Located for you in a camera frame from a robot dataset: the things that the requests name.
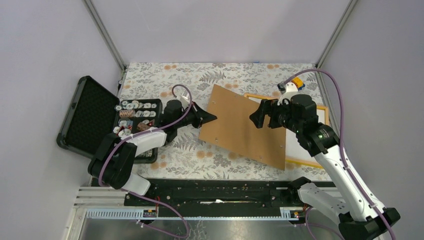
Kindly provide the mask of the brown cardboard backing board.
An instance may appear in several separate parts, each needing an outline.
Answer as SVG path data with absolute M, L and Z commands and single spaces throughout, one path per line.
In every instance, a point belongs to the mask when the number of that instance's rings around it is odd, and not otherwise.
M 259 103 L 214 85 L 207 112 L 216 120 L 204 124 L 199 139 L 243 157 L 284 170 L 286 166 L 286 130 L 256 128 L 249 116 Z

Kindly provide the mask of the yellow wooden picture frame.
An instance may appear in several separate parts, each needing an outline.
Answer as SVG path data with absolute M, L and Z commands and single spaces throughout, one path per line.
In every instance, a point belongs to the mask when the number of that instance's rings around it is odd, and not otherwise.
M 323 124 L 330 124 L 329 120 L 329 109 L 323 105 L 317 105 L 316 107 L 318 121 Z M 311 157 L 306 150 L 301 148 L 296 138 L 296 135 L 286 130 L 286 140 L 285 140 L 285 162 L 290 164 L 299 164 L 313 168 L 322 169 L 323 167 Z

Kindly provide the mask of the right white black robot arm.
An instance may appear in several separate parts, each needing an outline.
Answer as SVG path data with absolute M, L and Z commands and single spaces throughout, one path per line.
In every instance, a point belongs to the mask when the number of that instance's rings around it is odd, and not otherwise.
M 291 98 L 263 99 L 250 115 L 256 128 L 285 128 L 293 132 L 300 146 L 324 168 L 342 196 L 338 200 L 306 177 L 291 182 L 287 201 L 293 206 L 302 203 L 315 208 L 338 226 L 345 240 L 373 240 L 388 232 L 401 218 L 394 207 L 386 207 L 367 187 L 352 166 L 339 137 L 319 121 L 317 105 L 309 95 Z

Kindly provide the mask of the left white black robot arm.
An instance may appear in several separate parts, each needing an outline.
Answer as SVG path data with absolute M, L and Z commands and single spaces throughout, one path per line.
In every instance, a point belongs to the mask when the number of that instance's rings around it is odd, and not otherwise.
M 195 102 L 183 107 L 181 101 L 170 100 L 158 119 L 146 130 L 124 138 L 113 133 L 107 134 L 91 159 L 87 171 L 100 181 L 101 186 L 134 194 L 142 205 L 148 206 L 154 202 L 155 192 L 146 178 L 132 172 L 135 158 L 169 144 L 180 128 L 191 125 L 199 129 L 215 120 L 217 116 L 205 111 Z

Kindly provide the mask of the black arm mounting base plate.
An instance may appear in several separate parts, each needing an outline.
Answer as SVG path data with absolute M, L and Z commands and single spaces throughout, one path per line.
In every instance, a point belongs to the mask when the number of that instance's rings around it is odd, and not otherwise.
M 150 179 L 146 197 L 161 201 L 184 218 L 280 218 L 282 209 L 301 212 L 305 204 L 290 181 Z

